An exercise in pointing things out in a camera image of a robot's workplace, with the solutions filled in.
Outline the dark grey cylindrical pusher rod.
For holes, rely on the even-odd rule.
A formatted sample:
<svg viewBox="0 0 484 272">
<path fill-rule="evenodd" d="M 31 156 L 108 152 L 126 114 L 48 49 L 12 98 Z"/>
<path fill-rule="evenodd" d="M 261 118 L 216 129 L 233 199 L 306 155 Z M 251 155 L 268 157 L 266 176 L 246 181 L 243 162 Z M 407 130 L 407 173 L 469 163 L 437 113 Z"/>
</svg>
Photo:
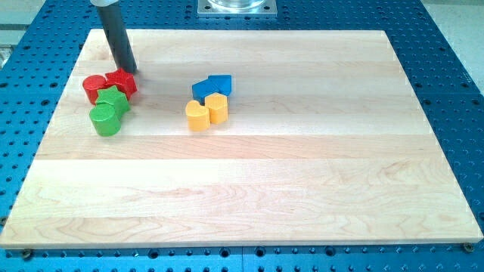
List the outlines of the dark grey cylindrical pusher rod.
<svg viewBox="0 0 484 272">
<path fill-rule="evenodd" d="M 118 1 L 95 1 L 104 34 L 117 68 L 128 73 L 136 73 L 132 47 L 123 22 L 122 11 Z"/>
</svg>

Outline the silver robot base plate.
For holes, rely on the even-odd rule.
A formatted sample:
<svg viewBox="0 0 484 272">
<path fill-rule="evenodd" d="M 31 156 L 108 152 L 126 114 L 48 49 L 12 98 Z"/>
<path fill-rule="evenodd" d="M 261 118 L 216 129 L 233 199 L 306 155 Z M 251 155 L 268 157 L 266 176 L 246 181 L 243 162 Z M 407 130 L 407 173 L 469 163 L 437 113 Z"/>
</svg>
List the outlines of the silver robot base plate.
<svg viewBox="0 0 484 272">
<path fill-rule="evenodd" d="M 198 0 L 198 17 L 277 17 L 276 0 Z"/>
</svg>

